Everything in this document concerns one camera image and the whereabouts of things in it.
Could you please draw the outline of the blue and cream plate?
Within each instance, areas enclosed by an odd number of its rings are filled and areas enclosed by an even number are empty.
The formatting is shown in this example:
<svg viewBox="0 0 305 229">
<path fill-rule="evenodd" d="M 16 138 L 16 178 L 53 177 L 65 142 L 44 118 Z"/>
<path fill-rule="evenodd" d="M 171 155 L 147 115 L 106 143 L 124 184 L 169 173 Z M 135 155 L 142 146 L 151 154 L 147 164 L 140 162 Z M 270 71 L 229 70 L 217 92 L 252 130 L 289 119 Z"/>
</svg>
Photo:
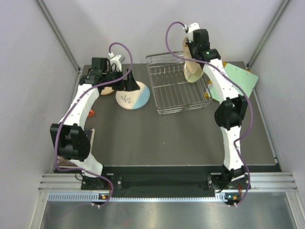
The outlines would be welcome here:
<svg viewBox="0 0 305 229">
<path fill-rule="evenodd" d="M 132 92 L 117 91 L 115 99 L 118 105 L 127 110 L 135 110 L 147 104 L 150 98 L 150 90 L 142 82 L 137 81 L 140 89 Z"/>
</svg>

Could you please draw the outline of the green and cream plate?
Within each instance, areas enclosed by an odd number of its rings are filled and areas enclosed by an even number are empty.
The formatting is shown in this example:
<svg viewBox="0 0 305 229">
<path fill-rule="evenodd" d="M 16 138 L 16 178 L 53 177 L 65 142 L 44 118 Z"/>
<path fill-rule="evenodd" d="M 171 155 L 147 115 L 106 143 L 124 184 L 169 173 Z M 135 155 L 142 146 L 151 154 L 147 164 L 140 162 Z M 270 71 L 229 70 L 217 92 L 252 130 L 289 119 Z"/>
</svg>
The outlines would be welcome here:
<svg viewBox="0 0 305 229">
<path fill-rule="evenodd" d="M 197 62 L 185 61 L 184 76 L 189 83 L 198 81 L 203 76 L 203 70 L 200 64 Z"/>
</svg>

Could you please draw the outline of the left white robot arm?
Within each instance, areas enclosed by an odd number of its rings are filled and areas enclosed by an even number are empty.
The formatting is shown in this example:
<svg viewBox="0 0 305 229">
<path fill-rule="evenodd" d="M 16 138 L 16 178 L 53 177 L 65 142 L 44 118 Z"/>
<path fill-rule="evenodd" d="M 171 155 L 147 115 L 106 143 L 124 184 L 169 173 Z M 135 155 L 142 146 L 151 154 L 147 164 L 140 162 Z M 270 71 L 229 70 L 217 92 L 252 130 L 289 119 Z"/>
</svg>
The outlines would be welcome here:
<svg viewBox="0 0 305 229">
<path fill-rule="evenodd" d="M 130 69 L 127 78 L 122 79 L 123 61 L 123 55 L 113 53 L 110 53 L 109 58 L 93 57 L 91 67 L 79 80 L 77 93 L 68 112 L 59 123 L 50 126 L 56 154 L 81 168 L 83 181 L 93 184 L 97 189 L 105 188 L 108 178 L 103 175 L 103 165 L 91 153 L 91 142 L 84 131 L 84 125 L 92 105 L 104 88 L 125 92 L 140 89 Z"/>
</svg>

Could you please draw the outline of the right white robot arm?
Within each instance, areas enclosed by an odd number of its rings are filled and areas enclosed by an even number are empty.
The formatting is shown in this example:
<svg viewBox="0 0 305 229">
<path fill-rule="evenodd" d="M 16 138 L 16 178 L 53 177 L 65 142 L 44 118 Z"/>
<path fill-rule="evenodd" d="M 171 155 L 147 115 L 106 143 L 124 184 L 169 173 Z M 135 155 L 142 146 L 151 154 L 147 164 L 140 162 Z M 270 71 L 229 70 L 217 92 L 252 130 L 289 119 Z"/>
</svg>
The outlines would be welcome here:
<svg viewBox="0 0 305 229">
<path fill-rule="evenodd" d="M 214 186 L 218 189 L 235 188 L 245 176 L 245 166 L 240 158 L 239 138 L 248 106 L 247 99 L 235 89 L 228 78 L 219 52 L 210 48 L 206 29 L 188 29 L 185 44 L 191 58 L 197 60 L 211 80 L 219 100 L 214 119 L 223 135 L 224 163 L 222 180 L 216 181 Z"/>
</svg>

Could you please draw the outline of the orange mug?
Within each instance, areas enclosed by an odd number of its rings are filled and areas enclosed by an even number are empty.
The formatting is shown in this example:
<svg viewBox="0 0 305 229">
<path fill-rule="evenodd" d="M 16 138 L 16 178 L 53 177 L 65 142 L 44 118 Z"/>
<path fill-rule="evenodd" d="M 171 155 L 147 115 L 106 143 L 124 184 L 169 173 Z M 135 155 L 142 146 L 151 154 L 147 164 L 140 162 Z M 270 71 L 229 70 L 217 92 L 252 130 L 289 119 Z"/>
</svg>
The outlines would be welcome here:
<svg viewBox="0 0 305 229">
<path fill-rule="evenodd" d="M 88 117 L 92 117 L 95 115 L 95 112 L 91 109 L 88 113 Z"/>
</svg>

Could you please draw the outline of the book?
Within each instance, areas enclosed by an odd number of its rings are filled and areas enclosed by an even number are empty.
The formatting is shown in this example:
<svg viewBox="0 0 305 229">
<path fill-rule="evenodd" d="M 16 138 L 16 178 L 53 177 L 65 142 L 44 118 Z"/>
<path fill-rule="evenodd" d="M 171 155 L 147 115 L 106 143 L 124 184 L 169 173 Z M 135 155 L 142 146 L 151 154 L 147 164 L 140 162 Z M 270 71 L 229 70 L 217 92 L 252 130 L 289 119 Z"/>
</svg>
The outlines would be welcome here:
<svg viewBox="0 0 305 229">
<path fill-rule="evenodd" d="M 86 156 L 92 152 L 95 128 L 85 128 L 79 136 L 71 139 L 68 135 L 68 144 L 64 148 L 63 155 L 58 155 L 58 165 L 61 168 L 76 168 L 76 163 L 84 162 Z"/>
</svg>

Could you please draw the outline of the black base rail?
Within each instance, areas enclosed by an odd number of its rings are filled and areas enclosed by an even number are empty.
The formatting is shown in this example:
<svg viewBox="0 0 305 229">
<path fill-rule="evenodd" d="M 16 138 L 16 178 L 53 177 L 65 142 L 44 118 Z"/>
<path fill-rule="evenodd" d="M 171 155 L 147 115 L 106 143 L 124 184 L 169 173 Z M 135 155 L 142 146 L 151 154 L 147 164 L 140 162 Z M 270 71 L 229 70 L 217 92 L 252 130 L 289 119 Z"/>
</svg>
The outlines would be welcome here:
<svg viewBox="0 0 305 229">
<path fill-rule="evenodd" d="M 82 190 L 125 190 L 132 187 L 190 187 L 198 186 L 207 189 L 225 189 L 234 184 L 224 180 L 219 174 L 125 174 L 107 175 L 108 181 L 99 177 L 82 176 Z"/>
</svg>

